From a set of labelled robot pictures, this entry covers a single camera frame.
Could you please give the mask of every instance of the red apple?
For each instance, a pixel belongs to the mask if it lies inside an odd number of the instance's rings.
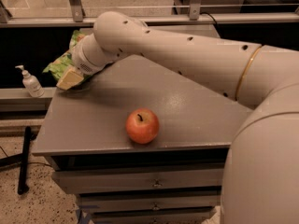
[[[150,109],[138,108],[127,118],[125,129],[133,141],[145,145],[157,136],[159,120]]]

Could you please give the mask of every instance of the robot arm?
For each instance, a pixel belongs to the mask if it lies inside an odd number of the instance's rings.
[[[257,107],[235,135],[225,163],[221,223],[298,223],[299,52],[158,31],[108,12],[75,46],[73,62],[92,75],[128,54]]]
[[[93,34],[75,46],[73,61],[93,75],[128,54],[145,56],[251,108],[299,69],[297,51],[154,30],[118,12],[97,18]]]

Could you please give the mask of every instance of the table top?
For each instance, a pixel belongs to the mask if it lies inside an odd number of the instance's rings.
[[[130,140],[128,115],[154,111],[158,136]],[[157,63],[130,56],[93,76],[80,90],[55,92],[33,148],[35,155],[228,147],[251,110]]]

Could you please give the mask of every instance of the soap dispenser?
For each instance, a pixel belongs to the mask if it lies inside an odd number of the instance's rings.
[[[44,89],[41,87],[38,79],[32,76],[28,71],[24,69],[23,65],[15,66],[17,69],[21,69],[21,74],[23,76],[22,83],[26,90],[30,93],[32,97],[40,97],[44,94]]]

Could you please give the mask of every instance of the gray drawer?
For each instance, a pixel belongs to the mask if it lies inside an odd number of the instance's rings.
[[[52,178],[66,193],[80,194],[221,186],[222,175],[222,168],[123,174],[95,170],[55,172]]]
[[[209,208],[166,210],[158,212],[130,212],[92,214],[94,224],[160,224],[171,221],[198,221],[211,218]]]
[[[218,189],[171,189],[160,191],[128,191],[77,197],[77,205],[87,213],[215,206],[220,204]]]

